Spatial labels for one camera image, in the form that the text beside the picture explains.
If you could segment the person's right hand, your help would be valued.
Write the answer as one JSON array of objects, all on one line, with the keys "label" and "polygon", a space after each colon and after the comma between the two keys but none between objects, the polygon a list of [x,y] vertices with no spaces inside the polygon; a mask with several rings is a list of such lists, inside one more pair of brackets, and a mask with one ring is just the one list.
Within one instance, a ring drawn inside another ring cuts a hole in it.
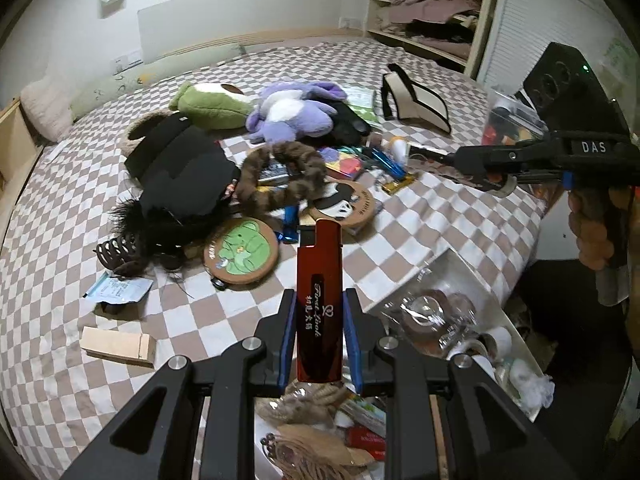
[{"label": "person's right hand", "polygon": [[[634,224],[634,198],[636,191],[634,188],[626,190],[609,190],[608,200],[617,208],[620,208],[628,220],[628,233]],[[579,250],[578,259],[588,269],[601,271],[614,257],[616,249],[611,240],[608,228],[601,221],[594,220],[586,214],[588,200],[585,192],[576,190],[568,194],[568,206],[570,206],[570,216],[568,225],[576,236],[576,244]]]}]

